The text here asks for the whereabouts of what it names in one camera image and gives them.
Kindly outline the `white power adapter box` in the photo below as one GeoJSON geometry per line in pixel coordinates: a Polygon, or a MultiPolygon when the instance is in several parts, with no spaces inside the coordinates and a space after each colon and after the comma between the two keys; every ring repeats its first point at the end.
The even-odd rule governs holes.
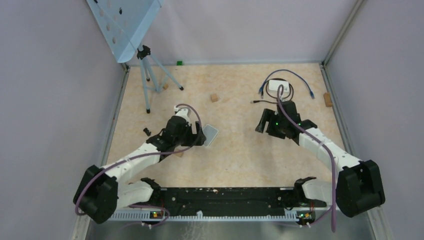
{"type": "Polygon", "coordinates": [[[286,80],[278,80],[278,79],[271,79],[268,81],[268,86],[267,86],[267,90],[268,91],[274,91],[277,92],[279,86],[282,86],[283,89],[280,90],[280,92],[282,94],[289,94],[291,89],[290,89],[290,84],[288,81],[286,80]]]}

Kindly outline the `grey network switch box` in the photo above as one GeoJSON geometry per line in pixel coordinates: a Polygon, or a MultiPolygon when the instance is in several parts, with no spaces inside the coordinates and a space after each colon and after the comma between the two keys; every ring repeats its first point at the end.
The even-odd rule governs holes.
{"type": "Polygon", "coordinates": [[[205,147],[209,147],[212,144],[212,142],[215,140],[215,138],[217,137],[219,130],[210,124],[206,124],[202,130],[206,137],[203,145],[205,147]]]}

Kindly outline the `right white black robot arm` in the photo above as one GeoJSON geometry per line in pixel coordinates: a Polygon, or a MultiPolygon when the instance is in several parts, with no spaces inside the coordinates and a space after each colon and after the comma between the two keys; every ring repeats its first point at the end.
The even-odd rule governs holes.
{"type": "Polygon", "coordinates": [[[326,137],[313,121],[302,120],[293,101],[277,103],[276,110],[265,108],[255,131],[292,140],[330,170],[330,182],[315,177],[302,179],[300,188],[293,192],[297,205],[319,200],[335,205],[352,218],[386,202],[378,164],[351,155],[326,137]]]}

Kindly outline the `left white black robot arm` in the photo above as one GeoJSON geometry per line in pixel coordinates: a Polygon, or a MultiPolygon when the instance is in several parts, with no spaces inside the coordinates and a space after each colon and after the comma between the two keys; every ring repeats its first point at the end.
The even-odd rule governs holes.
{"type": "Polygon", "coordinates": [[[88,167],[73,197],[75,213],[102,224],[117,209],[142,202],[149,207],[156,206],[161,194],[155,190],[155,183],[147,180],[126,183],[145,168],[177,154],[177,147],[182,147],[181,152],[184,152],[202,146],[206,137],[201,120],[195,122],[195,128],[196,133],[193,133],[188,117],[173,115],[165,128],[127,156],[102,167],[88,167]]]}

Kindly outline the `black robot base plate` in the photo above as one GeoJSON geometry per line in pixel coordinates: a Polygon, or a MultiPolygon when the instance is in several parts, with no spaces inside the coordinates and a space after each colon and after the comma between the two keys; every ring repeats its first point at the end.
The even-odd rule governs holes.
{"type": "Polygon", "coordinates": [[[292,187],[168,187],[155,189],[147,205],[163,207],[172,217],[282,217],[295,208],[325,208],[292,187]]]}

